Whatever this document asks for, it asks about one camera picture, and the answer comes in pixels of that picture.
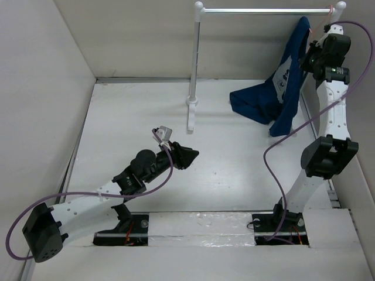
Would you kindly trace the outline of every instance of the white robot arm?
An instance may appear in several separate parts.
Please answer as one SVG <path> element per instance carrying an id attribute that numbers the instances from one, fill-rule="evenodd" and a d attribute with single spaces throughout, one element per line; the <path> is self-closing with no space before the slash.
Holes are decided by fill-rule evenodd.
<path id="1" fill-rule="evenodd" d="M 310 49 L 300 61 L 303 71 L 313 73 L 316 81 L 320 111 L 338 101 L 320 118 L 319 137 L 302 153 L 301 171 L 290 191 L 275 205 L 270 215 L 255 214 L 259 226 L 257 232 L 274 232 L 283 220 L 281 231 L 288 232 L 299 224 L 306 203 L 324 180 L 341 173 L 358 151 L 358 143 L 350 140 L 346 125 L 345 95 L 349 84 L 349 69 L 342 63 L 350 49 L 350 38 L 343 35 L 339 25 L 328 25 L 319 41 L 310 44 Z"/>
<path id="2" fill-rule="evenodd" d="M 132 197 L 115 198 L 106 194 L 133 196 L 143 193 L 145 183 L 153 181 L 171 164 L 179 170 L 187 169 L 198 156 L 198 151 L 170 142 L 171 129 L 161 126 L 154 132 L 168 148 L 168 153 L 164 150 L 157 154 L 148 149 L 140 151 L 121 174 L 96 190 L 99 196 L 82 196 L 50 207 L 41 203 L 32 210 L 22 232 L 36 262 L 47 261 L 63 246 L 81 237 L 107 229 L 128 231 L 134 216 L 124 203 Z"/>

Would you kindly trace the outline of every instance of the white zip tie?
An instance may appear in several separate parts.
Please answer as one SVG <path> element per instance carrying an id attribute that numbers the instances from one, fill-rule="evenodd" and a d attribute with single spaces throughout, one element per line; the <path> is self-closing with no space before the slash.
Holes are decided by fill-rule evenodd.
<path id="1" fill-rule="evenodd" d="M 101 195 L 101 192 L 100 191 L 98 191 L 98 196 L 99 196 L 99 201 L 100 202 L 103 202 L 104 200 L 103 200 L 103 196 Z"/>

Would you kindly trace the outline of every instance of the purple cable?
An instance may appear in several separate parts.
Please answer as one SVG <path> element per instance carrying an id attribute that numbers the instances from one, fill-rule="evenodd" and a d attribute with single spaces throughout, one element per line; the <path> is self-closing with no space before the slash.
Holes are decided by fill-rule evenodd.
<path id="1" fill-rule="evenodd" d="M 292 241 L 289 241 L 289 240 L 286 240 L 286 239 L 283 239 L 283 238 L 273 237 L 273 239 L 279 240 L 279 241 L 282 241 L 282 242 L 285 242 L 285 243 L 288 243 L 288 244 L 291 244 L 291 245 L 295 245 Z"/>
<path id="2" fill-rule="evenodd" d="M 158 140 L 159 144 L 161 144 L 162 141 L 159 138 L 159 136 L 156 134 L 155 130 L 152 130 L 152 133 L 154 134 L 154 136 Z M 168 150 L 168 148 L 166 146 L 163 146 L 163 149 L 166 152 L 166 155 L 167 155 L 167 157 L 169 159 L 169 163 L 171 164 L 171 169 L 169 171 L 168 177 L 166 177 L 166 179 L 158 187 L 155 187 L 153 190 L 150 190 L 150 191 L 147 191 L 147 192 L 144 192 L 144 193 L 141 193 L 141 194 L 134 194 L 134 195 L 106 194 L 105 197 L 112 197 L 112 198 L 135 198 L 135 197 L 149 195 L 149 194 L 154 193 L 155 191 L 159 190 L 160 188 L 162 188 L 169 181 L 169 179 L 172 177 L 172 173 L 173 173 L 173 160 L 172 160 L 172 156 L 169 153 L 169 150 Z M 33 209 L 34 207 L 36 207 L 40 203 L 43 203 L 44 201 L 47 201 L 48 199 L 51 199 L 51 198 L 56 198 L 56 197 L 61 197 L 61 196 L 69 196 L 69 195 L 99 196 L 99 193 L 97 193 L 97 192 L 84 192 L 84 191 L 72 191 L 72 192 L 57 193 L 57 194 L 52 194 L 52 195 L 43 197 L 43 198 L 39 199 L 37 202 L 31 204 L 28 208 L 26 208 L 16 218 L 16 220 L 13 222 L 13 224 L 11 225 L 11 227 L 10 227 L 10 229 L 9 229 L 7 235 L 6 235 L 5 248 L 6 248 L 6 251 L 8 252 L 8 255 L 11 256 L 12 258 L 16 259 L 17 261 L 26 261 L 28 259 L 32 259 L 33 256 L 16 256 L 12 252 L 12 250 L 11 250 L 11 235 L 12 235 L 12 232 L 13 232 L 14 228 L 16 227 L 17 223 L 21 220 L 21 218 L 24 215 L 26 215 L 31 209 Z"/>
<path id="3" fill-rule="evenodd" d="M 333 22 L 331 23 L 331 25 L 335 25 L 335 24 L 340 24 L 340 23 L 350 23 L 352 25 L 356 25 L 356 26 L 359 26 L 360 28 L 362 28 L 367 36 L 369 37 L 369 41 L 370 41 L 370 58 L 369 58 L 369 62 L 367 63 L 367 66 L 366 68 L 363 70 L 361 76 L 358 78 L 358 80 L 353 84 L 352 87 L 350 87 L 348 89 L 348 91 L 341 97 L 341 99 L 344 99 L 347 97 L 347 95 L 349 95 L 362 81 L 362 79 L 366 76 L 367 72 L 369 71 L 369 68 L 372 64 L 372 61 L 373 61 L 373 39 L 371 37 L 371 34 L 370 32 L 367 30 L 366 27 L 364 27 L 362 24 L 360 23 L 357 23 L 357 22 L 354 22 L 352 20 L 340 20 L 338 22 Z M 271 145 L 269 148 L 267 148 L 265 150 L 265 152 L 263 153 L 263 161 L 264 161 L 264 164 L 265 166 L 267 167 L 268 171 L 271 173 L 272 177 L 274 178 L 274 180 L 276 181 L 278 187 L 280 188 L 280 191 L 281 191 L 281 194 L 282 194 L 282 199 L 284 201 L 284 212 L 282 212 L 282 217 L 281 217 L 281 221 L 279 223 L 279 225 L 277 226 L 276 230 L 275 230 L 275 233 L 272 234 L 270 237 L 266 237 L 266 240 L 267 241 L 270 241 L 272 239 L 275 239 L 275 236 L 277 235 L 277 233 L 280 231 L 280 228 L 282 227 L 282 224 L 284 223 L 285 221 L 285 217 L 287 216 L 287 198 L 285 196 L 285 193 L 284 193 L 284 190 L 282 189 L 282 186 L 281 186 L 281 183 L 280 181 L 278 180 L 277 176 L 275 175 L 275 173 L 272 171 L 272 169 L 270 168 L 268 162 L 267 162 L 267 159 L 266 159 L 266 155 L 267 153 L 272 149 L 274 148 L 275 146 L 279 145 L 280 143 L 282 143 L 283 141 L 285 141 L 286 139 L 288 139 L 289 137 L 291 137 L 292 135 L 294 135 L 295 133 L 297 133 L 298 131 L 300 131 L 302 128 L 306 127 L 307 125 L 309 125 L 311 122 L 317 120 L 322 114 L 326 113 L 327 111 L 329 111 L 332 107 L 334 107 L 336 104 L 338 104 L 339 101 L 335 101 L 333 102 L 332 104 L 330 104 L 329 106 L 327 106 L 325 109 L 323 109 L 319 114 L 317 114 L 317 116 L 311 118 L 310 120 L 306 121 L 305 123 L 303 123 L 301 126 L 299 126 L 298 128 L 296 128 L 296 130 L 292 131 L 289 135 L 283 137 L 281 140 L 275 142 L 273 145 Z"/>

